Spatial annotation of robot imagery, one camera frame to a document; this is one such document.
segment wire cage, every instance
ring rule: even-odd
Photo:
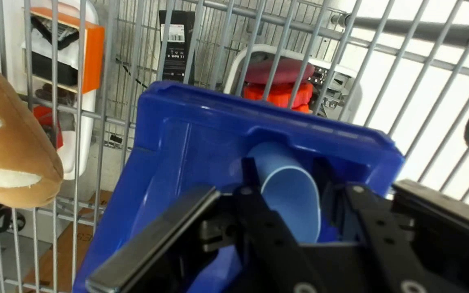
[[[52,40],[67,35],[65,15],[78,20],[80,38],[42,53],[50,67],[42,77],[32,71],[37,7],[49,10]],[[88,93],[89,25],[106,38],[99,89]],[[72,87],[60,74],[67,61]],[[269,66],[254,103],[272,105],[282,62],[295,61],[300,77],[283,108],[295,108],[303,82],[313,85],[306,115],[387,134],[407,160],[397,180],[469,204],[469,0],[0,0],[0,72],[29,106],[52,108],[72,144],[52,206],[0,207],[0,292],[70,292],[150,84],[246,97],[254,61]]]

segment sticker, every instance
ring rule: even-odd
[[[164,41],[164,25],[159,27],[161,40]],[[168,43],[184,43],[186,41],[186,30],[184,25],[169,25],[169,40]]]

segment plastic bin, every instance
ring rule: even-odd
[[[384,196],[402,155],[381,132],[171,82],[138,100],[135,145],[78,271],[73,292],[120,246],[199,183],[241,183],[241,159],[260,142],[288,145],[306,170],[324,160],[332,180]],[[233,277],[226,259],[205,269],[208,292]]]

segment bread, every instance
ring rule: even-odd
[[[62,185],[62,163],[26,105],[0,76],[0,204],[49,204]]]

